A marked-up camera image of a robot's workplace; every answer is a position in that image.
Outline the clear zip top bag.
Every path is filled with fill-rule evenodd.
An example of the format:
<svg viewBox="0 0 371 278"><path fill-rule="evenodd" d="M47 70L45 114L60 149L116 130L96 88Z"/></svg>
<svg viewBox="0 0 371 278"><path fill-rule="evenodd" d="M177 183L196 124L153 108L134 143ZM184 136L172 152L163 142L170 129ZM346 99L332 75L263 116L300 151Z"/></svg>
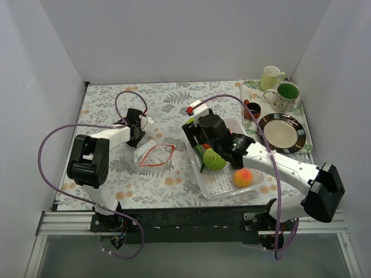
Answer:
<svg viewBox="0 0 371 278"><path fill-rule="evenodd" d="M136 148L122 147L125 164L136 173L156 173L171 162L176 146L156 142L152 137L142 139Z"/></svg>

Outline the fake peach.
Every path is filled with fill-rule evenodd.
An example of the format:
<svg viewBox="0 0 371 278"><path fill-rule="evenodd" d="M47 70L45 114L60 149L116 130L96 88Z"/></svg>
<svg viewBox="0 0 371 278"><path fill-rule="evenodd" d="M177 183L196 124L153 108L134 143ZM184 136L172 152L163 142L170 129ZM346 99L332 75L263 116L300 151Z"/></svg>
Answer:
<svg viewBox="0 0 371 278"><path fill-rule="evenodd" d="M253 174L249 169L239 169L232 176L232 182L238 188L246 188L251 186Z"/></svg>

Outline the fake green cabbage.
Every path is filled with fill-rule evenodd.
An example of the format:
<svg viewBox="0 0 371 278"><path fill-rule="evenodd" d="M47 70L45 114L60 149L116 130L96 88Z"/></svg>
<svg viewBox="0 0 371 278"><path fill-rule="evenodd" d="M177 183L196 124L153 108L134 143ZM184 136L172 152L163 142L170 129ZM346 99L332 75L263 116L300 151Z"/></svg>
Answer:
<svg viewBox="0 0 371 278"><path fill-rule="evenodd" d="M227 162L211 148L205 151L202 161L204 165L211 170L221 170L227 164Z"/></svg>

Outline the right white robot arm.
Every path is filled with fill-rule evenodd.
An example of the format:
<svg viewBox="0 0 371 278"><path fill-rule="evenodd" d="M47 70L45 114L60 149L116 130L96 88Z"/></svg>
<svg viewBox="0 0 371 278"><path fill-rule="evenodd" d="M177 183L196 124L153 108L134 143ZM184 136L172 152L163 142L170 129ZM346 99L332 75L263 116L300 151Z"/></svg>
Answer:
<svg viewBox="0 0 371 278"><path fill-rule="evenodd" d="M296 188L300 194L292 199L276 200L262 216L269 230L278 229L288 220L309 216L330 223L345 194L337 168L306 164L280 153L267 151L266 147L244 134L231 132L216 114L186 123L183 132L192 147L208 144L224 160L237 169L250 168L275 176Z"/></svg>

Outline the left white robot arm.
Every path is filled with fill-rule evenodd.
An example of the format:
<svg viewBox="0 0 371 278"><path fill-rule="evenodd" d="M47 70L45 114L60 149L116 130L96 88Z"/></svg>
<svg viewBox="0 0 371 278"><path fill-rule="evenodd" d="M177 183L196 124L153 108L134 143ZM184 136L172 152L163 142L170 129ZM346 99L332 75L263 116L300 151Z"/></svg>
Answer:
<svg viewBox="0 0 371 278"><path fill-rule="evenodd" d="M106 184L110 151L124 143L137 147L153 123L152 117L130 108L124 120L115 122L111 129L91 135L79 134L74 139L67 176L88 194L98 222L109 231L116 232L123 226L123 217L116 213L121 205Z"/></svg>

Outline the fake green vegetable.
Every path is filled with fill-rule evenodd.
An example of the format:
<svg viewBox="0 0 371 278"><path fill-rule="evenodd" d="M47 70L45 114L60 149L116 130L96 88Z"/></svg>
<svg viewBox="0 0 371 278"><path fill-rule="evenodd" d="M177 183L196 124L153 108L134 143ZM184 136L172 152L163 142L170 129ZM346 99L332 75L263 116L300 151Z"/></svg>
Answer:
<svg viewBox="0 0 371 278"><path fill-rule="evenodd" d="M203 149L200 145L196 145L194 147L194 150L197 153L198 157L200 158L200 161L201 161L200 173L202 174L205 169L205 164L203 162Z"/></svg>

